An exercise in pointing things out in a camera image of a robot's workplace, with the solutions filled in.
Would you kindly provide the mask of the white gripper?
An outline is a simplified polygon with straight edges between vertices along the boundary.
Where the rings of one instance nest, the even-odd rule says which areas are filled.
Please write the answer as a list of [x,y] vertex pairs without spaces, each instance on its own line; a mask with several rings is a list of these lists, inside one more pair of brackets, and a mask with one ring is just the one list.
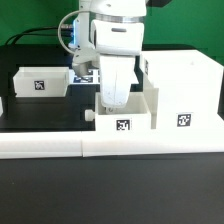
[[135,58],[99,56],[101,103],[107,108],[124,108],[131,88]]

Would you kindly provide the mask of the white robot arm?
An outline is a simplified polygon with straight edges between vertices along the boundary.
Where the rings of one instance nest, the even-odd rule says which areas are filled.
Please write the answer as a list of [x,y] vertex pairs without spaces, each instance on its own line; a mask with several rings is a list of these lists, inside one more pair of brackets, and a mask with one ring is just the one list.
[[101,104],[106,108],[126,106],[144,37],[148,0],[88,0],[78,15],[78,43],[72,68],[77,76],[90,65],[99,69]]

